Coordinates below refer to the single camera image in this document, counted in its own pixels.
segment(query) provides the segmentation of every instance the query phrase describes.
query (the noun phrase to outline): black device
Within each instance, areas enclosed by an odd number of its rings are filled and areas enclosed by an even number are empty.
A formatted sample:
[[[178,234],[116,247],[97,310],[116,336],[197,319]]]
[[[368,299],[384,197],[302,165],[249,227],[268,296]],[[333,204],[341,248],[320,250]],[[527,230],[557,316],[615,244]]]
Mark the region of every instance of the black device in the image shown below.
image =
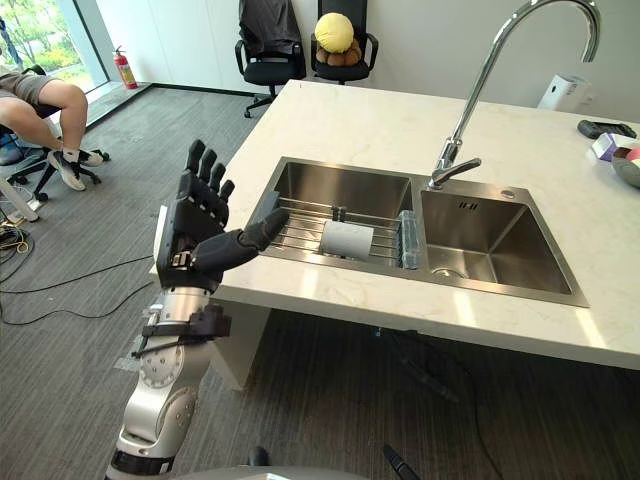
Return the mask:
[[[580,120],[578,123],[578,131],[585,137],[594,140],[603,133],[616,133],[618,135],[624,135],[625,137],[636,138],[636,132],[624,123],[602,123]]]

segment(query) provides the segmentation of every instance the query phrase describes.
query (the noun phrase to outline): stainless steel sink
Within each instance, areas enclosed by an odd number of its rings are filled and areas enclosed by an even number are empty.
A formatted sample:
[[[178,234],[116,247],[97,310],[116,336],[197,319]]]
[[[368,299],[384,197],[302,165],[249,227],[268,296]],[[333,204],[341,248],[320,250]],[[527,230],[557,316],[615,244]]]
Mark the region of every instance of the stainless steel sink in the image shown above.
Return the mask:
[[[291,218],[264,255],[577,306],[588,303],[529,192],[283,157],[250,222],[275,206]],[[415,214],[416,264],[403,255]],[[374,228],[367,261],[320,251],[325,221]]]

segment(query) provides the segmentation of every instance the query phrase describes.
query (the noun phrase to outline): faucet spout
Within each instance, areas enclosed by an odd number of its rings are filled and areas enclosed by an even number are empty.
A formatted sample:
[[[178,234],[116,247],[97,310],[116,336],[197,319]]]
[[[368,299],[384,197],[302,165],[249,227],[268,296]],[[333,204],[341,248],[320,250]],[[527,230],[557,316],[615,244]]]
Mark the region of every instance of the faucet spout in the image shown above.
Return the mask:
[[[530,13],[546,5],[560,2],[574,4],[584,14],[587,21],[587,43],[584,51],[582,52],[582,61],[591,62],[594,59],[600,43],[601,20],[600,11],[593,0],[528,0],[527,3],[522,5],[507,19],[493,39],[489,54],[487,55],[484,65],[473,84],[467,103],[464,106],[462,116],[460,117],[460,120],[458,120],[453,134],[445,141],[442,152],[440,153],[436,163],[436,170],[450,168],[451,165],[453,165],[456,155],[458,154],[459,147],[462,145],[462,134],[464,133],[464,130],[471,119],[471,115],[476,108],[478,97],[480,96],[484,84],[493,70],[493,66],[495,65],[496,60],[502,51],[502,47],[506,43],[511,32],[513,32],[513,30],[515,30],[522,20],[529,16]]]

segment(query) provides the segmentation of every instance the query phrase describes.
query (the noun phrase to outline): sink drain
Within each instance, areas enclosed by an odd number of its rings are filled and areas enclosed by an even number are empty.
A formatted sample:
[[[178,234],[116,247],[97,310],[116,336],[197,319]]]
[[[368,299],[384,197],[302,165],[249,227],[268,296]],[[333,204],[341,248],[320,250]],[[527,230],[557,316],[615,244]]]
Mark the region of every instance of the sink drain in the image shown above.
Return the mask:
[[[431,273],[435,275],[440,275],[442,277],[456,277],[456,278],[467,278],[466,275],[454,270],[453,268],[440,267],[434,270],[431,270]]]

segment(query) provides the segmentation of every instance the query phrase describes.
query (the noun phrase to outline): chrome faucet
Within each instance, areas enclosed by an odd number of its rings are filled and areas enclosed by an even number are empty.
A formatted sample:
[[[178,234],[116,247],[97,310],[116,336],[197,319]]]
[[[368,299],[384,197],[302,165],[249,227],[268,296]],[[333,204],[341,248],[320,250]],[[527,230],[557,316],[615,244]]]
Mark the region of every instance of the chrome faucet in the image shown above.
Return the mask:
[[[598,7],[596,7],[595,2],[591,0],[529,0],[521,6],[507,19],[506,22],[504,22],[504,25],[502,25],[500,30],[498,30],[498,33],[493,39],[489,55],[487,55],[487,59],[484,61],[484,65],[476,78],[473,89],[471,90],[467,103],[464,106],[462,116],[460,117],[460,120],[458,120],[458,124],[456,125],[453,134],[450,137],[447,137],[444,142],[442,151],[440,152],[440,157],[438,158],[435,169],[431,174],[431,179],[427,184],[427,188],[430,190],[439,190],[442,188],[442,184],[449,180],[449,178],[480,165],[481,160],[479,158],[474,158],[473,160],[469,160],[468,162],[460,163],[458,165],[453,164],[456,155],[458,154],[458,150],[460,149],[460,146],[462,146],[462,133],[464,132],[467,123],[469,123],[473,110],[476,108],[480,92],[482,92],[482,88],[484,87],[484,84],[496,63],[496,60],[500,55],[500,51],[509,37],[509,34],[515,30],[520,22],[534,10],[544,7],[545,5],[558,2],[573,3],[582,11],[582,13],[584,13],[588,24],[588,39],[587,44],[584,47],[584,52],[582,52],[582,61],[591,62],[593,60],[600,41],[600,12],[598,11]]]

